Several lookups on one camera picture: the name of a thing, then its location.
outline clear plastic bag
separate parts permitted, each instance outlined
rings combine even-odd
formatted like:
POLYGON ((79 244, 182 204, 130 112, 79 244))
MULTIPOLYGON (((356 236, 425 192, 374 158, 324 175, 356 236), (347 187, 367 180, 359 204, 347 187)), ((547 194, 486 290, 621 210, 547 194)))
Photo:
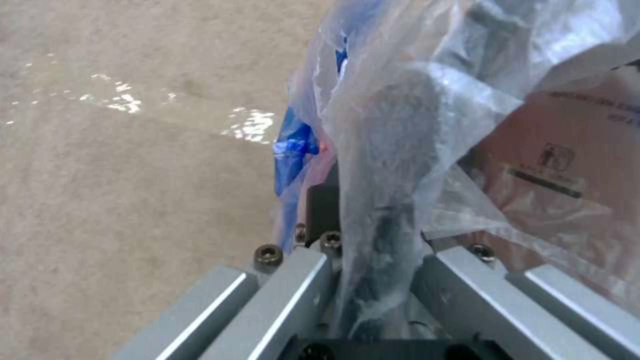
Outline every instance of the clear plastic bag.
POLYGON ((422 260, 421 230, 520 234, 456 162, 535 89, 633 60, 639 11, 634 0, 335 5, 292 86, 292 107, 340 166, 334 335, 379 338, 397 320, 422 260))

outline bolt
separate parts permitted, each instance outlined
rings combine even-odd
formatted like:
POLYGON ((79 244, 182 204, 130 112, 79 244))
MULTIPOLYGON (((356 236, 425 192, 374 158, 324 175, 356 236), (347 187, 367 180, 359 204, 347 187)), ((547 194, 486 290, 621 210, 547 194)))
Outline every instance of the bolt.
POLYGON ((340 256, 342 236, 338 231, 327 231, 320 235, 320 249, 329 256, 340 256))
POLYGON ((282 249, 278 245, 261 245, 253 253, 253 264, 258 271, 273 272, 282 263, 282 249))
POLYGON ((301 222, 296 224, 294 241, 296 246, 305 246, 307 242, 307 226, 305 224, 301 222))
POLYGON ((331 348, 325 344, 312 343, 302 349, 299 360, 334 360, 331 348))
POLYGON ((473 253, 473 255, 477 256, 483 263, 493 263, 495 261, 495 254, 493 250, 480 243, 475 243, 469 246, 469 251, 473 253))

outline wet floor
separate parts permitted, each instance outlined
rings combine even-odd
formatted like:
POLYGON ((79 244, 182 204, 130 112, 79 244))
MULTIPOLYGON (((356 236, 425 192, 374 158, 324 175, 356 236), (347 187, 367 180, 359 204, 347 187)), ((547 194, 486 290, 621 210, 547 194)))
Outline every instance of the wet floor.
POLYGON ((101 359, 271 241, 329 1, 0 3, 0 359, 101 359))

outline gray object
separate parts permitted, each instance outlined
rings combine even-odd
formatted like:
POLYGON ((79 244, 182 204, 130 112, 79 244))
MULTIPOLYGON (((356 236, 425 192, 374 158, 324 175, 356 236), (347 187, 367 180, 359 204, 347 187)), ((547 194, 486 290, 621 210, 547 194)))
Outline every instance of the gray object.
POLYGON ((195 359, 257 290, 254 276, 219 266, 122 347, 113 359, 195 359))
POLYGON ((640 359, 640 321, 550 265, 508 279, 613 359, 640 359))
POLYGON ((425 258, 413 293, 454 338, 494 340, 515 359, 606 359, 461 247, 425 258))
MULTIPOLYGON (((252 276, 214 270, 115 359, 276 359, 293 336, 325 338, 337 268, 314 245, 249 301, 252 276)), ((425 257, 406 307, 411 338, 493 340, 514 359, 637 359, 638 320, 559 270, 509 279, 529 284, 525 293, 463 247, 425 257)))
POLYGON ((291 336, 317 324, 333 296, 332 277, 324 254, 296 249, 201 359, 276 359, 291 336))

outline logo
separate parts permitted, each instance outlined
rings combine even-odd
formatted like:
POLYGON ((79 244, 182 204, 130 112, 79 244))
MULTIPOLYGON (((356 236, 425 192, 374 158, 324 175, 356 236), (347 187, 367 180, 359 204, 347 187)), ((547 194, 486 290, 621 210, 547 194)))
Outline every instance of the logo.
POLYGON ((538 165, 556 171, 565 171, 573 162, 574 157, 575 153, 568 147, 547 143, 540 154, 538 165))

